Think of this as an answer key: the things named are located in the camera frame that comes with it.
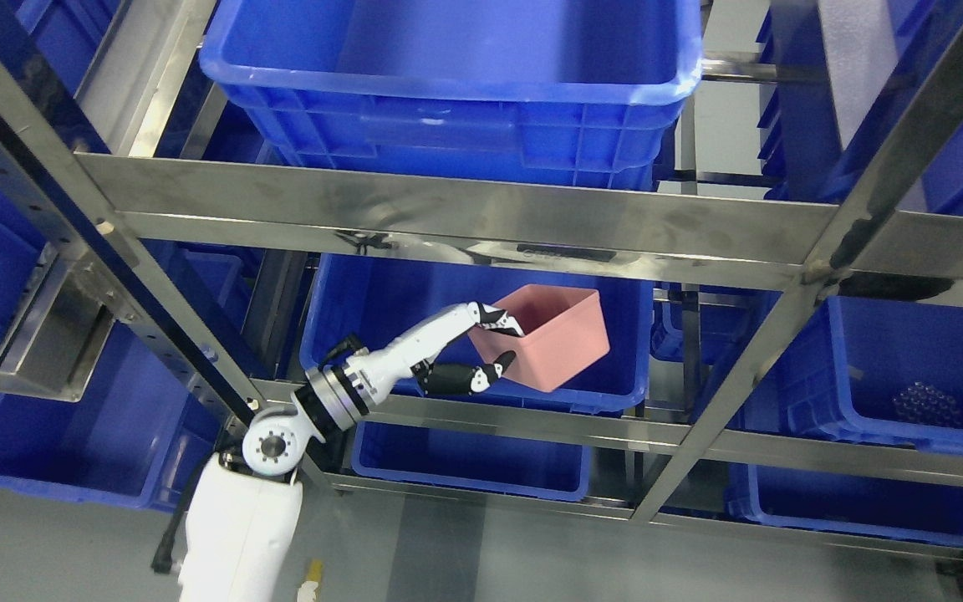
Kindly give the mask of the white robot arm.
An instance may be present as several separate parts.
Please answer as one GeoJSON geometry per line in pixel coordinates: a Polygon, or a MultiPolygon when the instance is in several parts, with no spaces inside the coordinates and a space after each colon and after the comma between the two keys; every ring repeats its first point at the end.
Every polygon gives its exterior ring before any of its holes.
{"type": "Polygon", "coordinates": [[[340,340],[287,404],[260,411],[243,441],[192,473],[150,563],[176,573],[183,601],[271,601],[302,512],[308,445],[351,430],[369,409],[345,376],[345,359],[362,352],[358,336],[340,340]]]}

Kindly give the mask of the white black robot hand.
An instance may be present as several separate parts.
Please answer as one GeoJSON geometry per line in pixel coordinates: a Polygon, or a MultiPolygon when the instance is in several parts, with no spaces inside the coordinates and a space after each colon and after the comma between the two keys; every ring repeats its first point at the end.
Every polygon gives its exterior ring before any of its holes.
{"type": "Polygon", "coordinates": [[[389,345],[367,354],[351,355],[331,374],[353,403],[365,411],[383,403],[398,381],[413,378],[424,394],[474,395],[487,391],[516,361],[505,350],[481,365],[440,365],[446,347],[474,329],[523,338],[519,321],[504,309],[477,301],[447,306],[413,325],[389,345]]]}

